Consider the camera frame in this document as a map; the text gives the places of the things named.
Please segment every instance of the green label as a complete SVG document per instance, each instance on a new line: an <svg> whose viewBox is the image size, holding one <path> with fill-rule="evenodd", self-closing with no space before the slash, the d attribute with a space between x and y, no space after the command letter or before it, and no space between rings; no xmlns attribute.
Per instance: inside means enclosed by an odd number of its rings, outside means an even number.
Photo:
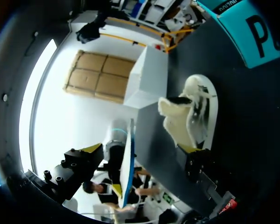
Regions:
<svg viewBox="0 0 280 224"><path fill-rule="evenodd" d="M163 199L170 205L174 203L174 200L166 192L163 195Z"/></svg>

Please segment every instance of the bright window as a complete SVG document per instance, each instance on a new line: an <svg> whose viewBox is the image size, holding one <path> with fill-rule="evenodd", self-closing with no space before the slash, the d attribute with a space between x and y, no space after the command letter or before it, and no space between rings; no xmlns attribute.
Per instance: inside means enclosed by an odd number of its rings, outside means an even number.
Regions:
<svg viewBox="0 0 280 224"><path fill-rule="evenodd" d="M20 154L24 172L27 172L28 169L32 170L29 150L29 128L33 101L44 70L46 69L56 49L57 46L54 40L51 40L36 62L24 93L19 123Z"/></svg>

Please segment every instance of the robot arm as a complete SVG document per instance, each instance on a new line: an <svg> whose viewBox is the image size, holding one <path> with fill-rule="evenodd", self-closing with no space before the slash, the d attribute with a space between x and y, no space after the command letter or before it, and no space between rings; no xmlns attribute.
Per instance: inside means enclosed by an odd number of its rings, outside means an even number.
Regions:
<svg viewBox="0 0 280 224"><path fill-rule="evenodd" d="M104 158L103 145L99 143L80 150L72 148L64 158L61 164L44 171L44 181L32 171L25 174L43 193L60 204L70 200L81 184L93 177Z"/></svg>

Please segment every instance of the black hair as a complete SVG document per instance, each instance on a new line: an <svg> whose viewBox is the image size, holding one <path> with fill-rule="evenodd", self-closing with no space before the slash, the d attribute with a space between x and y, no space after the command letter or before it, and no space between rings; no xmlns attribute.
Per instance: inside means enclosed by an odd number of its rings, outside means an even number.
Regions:
<svg viewBox="0 0 280 224"><path fill-rule="evenodd" d="M83 183L83 190L88 194L92 194L93 193L93 182L92 181L85 181Z"/></svg>

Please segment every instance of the white floor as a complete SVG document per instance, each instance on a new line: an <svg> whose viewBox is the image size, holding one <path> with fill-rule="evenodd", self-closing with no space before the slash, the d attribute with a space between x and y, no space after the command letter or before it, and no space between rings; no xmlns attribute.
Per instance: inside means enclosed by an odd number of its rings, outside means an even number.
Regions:
<svg viewBox="0 0 280 224"><path fill-rule="evenodd" d="M58 49L58 55L49 70L41 93L35 121L35 159L38 174L52 169L63 159L63 153L71 148L81 149L99 142L105 138L106 130L112 120L121 118L137 119L138 110L103 101L95 98L82 97L64 92L63 85L68 75L71 63L78 50L106 53L137 60L143 51L139 45L106 36L81 44L76 40L75 31L84 24L75 24L73 33ZM150 37L123 29L106 27L114 35L125 34L136 41L145 44L159 43ZM98 203L95 194L89 195L80 188L75 198L78 200L80 212L91 212L92 205Z"/></svg>

